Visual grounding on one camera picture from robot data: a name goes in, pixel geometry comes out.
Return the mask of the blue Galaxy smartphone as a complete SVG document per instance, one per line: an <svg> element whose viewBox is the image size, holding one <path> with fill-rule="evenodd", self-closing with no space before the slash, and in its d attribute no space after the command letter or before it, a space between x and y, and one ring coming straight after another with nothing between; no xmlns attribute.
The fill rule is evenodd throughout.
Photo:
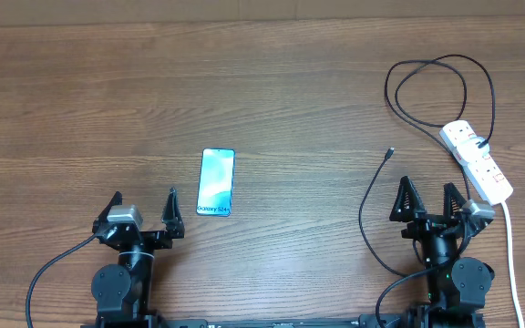
<svg viewBox="0 0 525 328"><path fill-rule="evenodd" d="M232 212L235 164L233 149L204 149L196 212L205 216L227 217Z"/></svg>

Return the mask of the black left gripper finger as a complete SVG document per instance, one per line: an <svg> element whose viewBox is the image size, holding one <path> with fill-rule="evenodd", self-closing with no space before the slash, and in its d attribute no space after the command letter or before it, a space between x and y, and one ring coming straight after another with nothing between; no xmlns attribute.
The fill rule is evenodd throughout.
<svg viewBox="0 0 525 328"><path fill-rule="evenodd" d="M171 188L167 203L163 208L161 221L166 226L166 232L171 239L183 239L185 236L185 227L180 213L178 192Z"/></svg>
<svg viewBox="0 0 525 328"><path fill-rule="evenodd" d="M122 194L119 191L116 191L108 205L104 208L103 211L98 215L99 222L106 222L108 220L108 214L114 206L119 206L122 204Z"/></svg>

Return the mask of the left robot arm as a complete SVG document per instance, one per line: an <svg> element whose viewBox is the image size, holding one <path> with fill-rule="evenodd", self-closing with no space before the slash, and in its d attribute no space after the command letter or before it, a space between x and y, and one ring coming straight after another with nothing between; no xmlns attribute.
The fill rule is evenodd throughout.
<svg viewBox="0 0 525 328"><path fill-rule="evenodd" d="M116 192L93 222L92 232L101 244L118 252L118 262L100 268L91 282L97 302L97 327L165 327L165 319L151 310L154 252L170 249L182 239L185 227L180 214L178 193L170 189L161 214L165 228L143 231L137 206L125 205Z"/></svg>

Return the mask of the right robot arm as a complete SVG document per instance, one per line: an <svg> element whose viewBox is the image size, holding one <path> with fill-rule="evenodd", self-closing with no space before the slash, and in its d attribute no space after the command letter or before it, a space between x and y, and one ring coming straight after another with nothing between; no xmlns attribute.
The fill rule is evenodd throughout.
<svg viewBox="0 0 525 328"><path fill-rule="evenodd" d="M412 180L407 176L400 180L389 219L404 222L402 237L421 246L428 301L409 306L393 327L485 325L478 310L485 306L495 273L486 263L462 253L494 216L490 205L466 200L452 183L444 185L443 212L430 214Z"/></svg>

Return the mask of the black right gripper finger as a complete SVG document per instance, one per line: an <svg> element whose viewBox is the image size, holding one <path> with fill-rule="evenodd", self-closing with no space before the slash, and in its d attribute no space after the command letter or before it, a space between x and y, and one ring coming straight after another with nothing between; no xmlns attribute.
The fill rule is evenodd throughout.
<svg viewBox="0 0 525 328"><path fill-rule="evenodd" d="M389 215L391 221L410 222L420 220L427 214L413 181L404 176L400 179L396 200Z"/></svg>
<svg viewBox="0 0 525 328"><path fill-rule="evenodd" d="M461 212L461 208L466 202L453 183L444 185L443 216L445 218L454 219Z"/></svg>

